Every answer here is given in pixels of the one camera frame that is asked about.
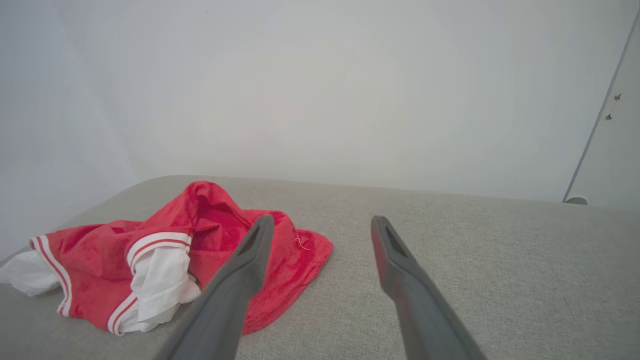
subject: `red towel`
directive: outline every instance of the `red towel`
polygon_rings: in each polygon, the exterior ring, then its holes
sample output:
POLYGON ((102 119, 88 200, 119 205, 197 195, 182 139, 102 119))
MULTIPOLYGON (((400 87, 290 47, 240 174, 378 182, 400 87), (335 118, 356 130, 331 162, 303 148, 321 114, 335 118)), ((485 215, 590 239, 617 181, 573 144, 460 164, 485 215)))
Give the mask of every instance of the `red towel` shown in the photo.
POLYGON ((144 222, 75 227, 38 236, 30 244, 63 287, 60 315, 85 318, 120 334, 120 322, 138 306, 131 281, 144 254, 161 247, 184 251, 190 258, 189 273, 204 288, 265 214, 273 216, 275 228, 264 287, 246 312, 243 334, 248 334, 276 320, 298 298, 333 244, 318 233, 295 228, 281 211, 241 209, 214 183, 191 183, 144 222))

